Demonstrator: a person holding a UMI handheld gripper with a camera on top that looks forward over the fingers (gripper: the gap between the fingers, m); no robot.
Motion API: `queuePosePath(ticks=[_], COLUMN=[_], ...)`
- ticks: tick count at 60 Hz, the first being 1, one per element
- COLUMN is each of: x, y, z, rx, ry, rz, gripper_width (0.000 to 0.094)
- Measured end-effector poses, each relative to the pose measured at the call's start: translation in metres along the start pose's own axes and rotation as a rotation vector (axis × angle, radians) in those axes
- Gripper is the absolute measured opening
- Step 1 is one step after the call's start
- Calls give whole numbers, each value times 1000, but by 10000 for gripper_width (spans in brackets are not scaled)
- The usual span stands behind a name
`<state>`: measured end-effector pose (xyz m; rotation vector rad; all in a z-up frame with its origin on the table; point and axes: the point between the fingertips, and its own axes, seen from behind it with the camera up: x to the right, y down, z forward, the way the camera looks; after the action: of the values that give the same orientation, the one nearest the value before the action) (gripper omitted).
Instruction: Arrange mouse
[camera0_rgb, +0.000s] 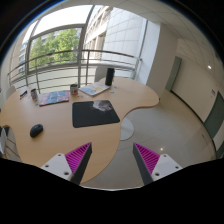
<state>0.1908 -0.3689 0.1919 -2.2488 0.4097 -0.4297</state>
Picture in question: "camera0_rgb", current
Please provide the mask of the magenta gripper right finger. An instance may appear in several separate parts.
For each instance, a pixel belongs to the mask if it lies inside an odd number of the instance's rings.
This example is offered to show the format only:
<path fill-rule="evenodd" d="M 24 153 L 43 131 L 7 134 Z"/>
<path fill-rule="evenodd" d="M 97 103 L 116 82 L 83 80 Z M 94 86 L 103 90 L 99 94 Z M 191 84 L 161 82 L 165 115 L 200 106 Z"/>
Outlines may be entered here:
<path fill-rule="evenodd" d="M 145 185 L 182 169 L 168 154 L 159 155 L 138 143 L 133 144 L 133 155 Z"/>

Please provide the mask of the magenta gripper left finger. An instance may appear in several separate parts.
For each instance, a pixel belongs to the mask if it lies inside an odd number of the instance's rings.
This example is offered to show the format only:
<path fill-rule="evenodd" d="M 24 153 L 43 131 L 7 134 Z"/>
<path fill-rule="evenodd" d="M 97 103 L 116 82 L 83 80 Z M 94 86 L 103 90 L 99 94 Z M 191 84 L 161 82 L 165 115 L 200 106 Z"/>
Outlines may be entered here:
<path fill-rule="evenodd" d="M 67 154 L 57 153 L 42 169 L 79 185 L 92 154 L 92 144 L 84 144 Z"/>

